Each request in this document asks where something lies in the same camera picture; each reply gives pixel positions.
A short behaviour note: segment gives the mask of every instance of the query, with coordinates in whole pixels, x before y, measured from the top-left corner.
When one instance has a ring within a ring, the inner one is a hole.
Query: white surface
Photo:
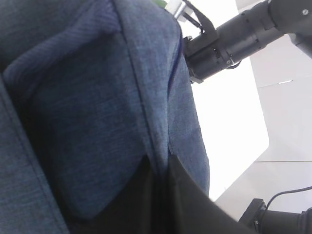
[[[312,161],[311,90],[311,78],[296,77],[259,89],[270,136],[270,147],[259,161]]]
[[[312,59],[294,46],[288,35],[251,56],[257,86],[310,78]]]
[[[218,27],[238,14],[235,0],[192,3]],[[181,24],[184,36],[199,34]],[[267,149],[269,140],[249,59],[193,85],[205,147],[210,160],[210,198],[216,200]]]
[[[312,162],[254,163],[217,201],[217,205],[239,220],[254,198],[267,203],[275,194],[312,185]],[[283,195],[270,210],[302,213],[312,207],[312,192]]]
[[[278,192],[312,185],[312,59],[285,36],[251,61],[270,146],[217,200],[236,219],[254,198],[268,202]],[[278,85],[287,80],[293,82]],[[271,209],[300,213],[309,207],[312,192],[281,196]]]
[[[236,0],[237,8],[240,13],[245,10],[249,10],[258,3],[265,1],[265,0]]]

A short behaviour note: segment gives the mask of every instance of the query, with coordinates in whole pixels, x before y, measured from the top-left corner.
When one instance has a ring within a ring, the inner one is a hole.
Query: white wall
[[[270,146],[217,200],[239,219],[253,198],[312,186],[312,59],[285,36],[251,57]],[[278,84],[283,81],[293,82]],[[273,210],[312,207],[312,192],[284,195]]]

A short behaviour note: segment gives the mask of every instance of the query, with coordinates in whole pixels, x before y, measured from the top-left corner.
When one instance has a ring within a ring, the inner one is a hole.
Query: screw
[[[308,13],[309,13],[309,10],[308,10],[308,9],[304,9],[304,10],[302,11],[302,14],[305,15],[305,16],[306,16]]]

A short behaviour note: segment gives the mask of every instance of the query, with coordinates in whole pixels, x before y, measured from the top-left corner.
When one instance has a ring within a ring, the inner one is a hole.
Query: blue jacket
[[[0,5],[0,233],[66,234],[147,155],[177,155],[208,194],[209,167],[178,23],[149,0]]]

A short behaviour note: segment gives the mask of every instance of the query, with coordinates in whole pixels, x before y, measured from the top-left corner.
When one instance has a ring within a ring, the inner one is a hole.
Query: stitching
[[[171,70],[171,73],[170,73],[170,78],[169,78],[169,81],[168,81],[168,99],[169,99],[170,91],[171,91],[171,88],[172,88],[172,84],[173,84],[174,79],[175,79],[176,70],[177,70],[177,67],[178,67],[178,65],[180,63],[181,57],[182,57],[182,43],[183,43],[182,42],[182,31],[180,29],[179,43],[177,43],[177,45],[175,46],[175,51],[177,51],[177,54],[176,54],[176,56],[174,58],[174,62],[173,62],[173,65],[172,65],[172,70]]]
[[[120,14],[118,12],[118,10],[115,10],[117,15],[118,15],[118,18],[119,18],[119,21],[121,21],[121,17],[120,17]],[[137,78],[137,73],[136,73],[136,69],[135,69],[135,66],[134,66],[134,63],[133,63],[133,56],[132,56],[132,53],[130,52],[129,50],[129,43],[127,41],[127,38],[126,38],[126,35],[124,34],[124,29],[123,29],[123,24],[120,23],[120,27],[121,27],[121,35],[125,41],[125,44],[127,45],[127,52],[128,52],[128,55],[129,55],[129,61],[130,61],[130,64],[131,64],[131,68],[133,70],[133,74],[134,74],[134,78],[135,78],[135,83],[136,83],[136,89],[137,89],[137,93],[138,93],[138,97],[139,97],[139,100],[140,100],[140,105],[141,105],[141,110],[142,110],[142,114],[144,116],[144,121],[145,121],[145,125],[146,125],[146,129],[147,129],[147,134],[149,136],[149,143],[151,145],[151,148],[152,148],[152,151],[154,152],[154,154],[156,154],[156,147],[154,145],[154,141],[152,140],[153,137],[152,137],[152,131],[151,131],[151,126],[149,124],[149,121],[148,121],[148,117],[147,117],[147,112],[146,112],[146,109],[144,107],[144,102],[143,102],[143,97],[142,97],[142,92],[139,88],[139,82],[138,82],[138,78]],[[160,166],[158,164],[158,161],[156,159],[156,157],[153,158],[153,161],[156,165],[156,170],[157,170],[157,173],[160,175]]]
[[[20,143],[20,145],[21,145],[23,151],[25,152],[26,159],[27,159],[29,165],[32,167],[32,170],[33,170],[33,172],[34,172],[34,174],[35,174],[35,176],[36,176],[36,178],[37,178],[37,181],[38,181],[38,183],[39,183],[39,186],[40,186],[40,189],[41,189],[41,191],[42,191],[42,194],[43,194],[43,196],[44,196],[44,198],[45,198],[45,200],[46,200],[46,202],[47,202],[47,204],[48,204],[48,206],[49,206],[49,209],[52,211],[52,215],[53,215],[53,218],[54,218],[54,220],[55,220],[56,226],[57,226],[57,228],[61,231],[61,233],[64,233],[64,232],[62,231],[62,228],[60,227],[61,225],[59,224],[58,219],[56,218],[56,214],[55,214],[54,211],[53,211],[54,209],[52,209],[52,204],[50,203],[50,201],[49,201],[49,199],[48,199],[48,197],[47,197],[47,194],[45,193],[45,191],[44,191],[44,189],[43,189],[42,182],[40,181],[39,176],[38,176],[38,174],[37,174],[37,172],[36,172],[36,170],[35,170],[35,167],[34,167],[32,161],[30,160],[30,157],[29,157],[28,151],[27,151],[27,149],[26,149],[26,146],[24,145],[24,143],[23,143],[23,141],[22,141],[22,139],[21,139],[21,137],[20,137],[20,134],[19,134],[19,132],[18,132],[18,130],[17,130],[17,127],[16,127],[16,125],[14,124],[13,117],[10,115],[10,112],[8,111],[7,104],[5,103],[5,99],[3,98],[3,94],[1,93],[1,91],[0,91],[0,98],[1,98],[1,100],[2,100],[2,103],[3,103],[3,106],[4,106],[5,110],[6,110],[6,113],[7,113],[7,115],[9,116],[9,120],[10,120],[10,122],[11,122],[13,128],[14,128],[14,131],[15,131],[17,137],[18,137],[18,141],[19,141],[19,143]]]

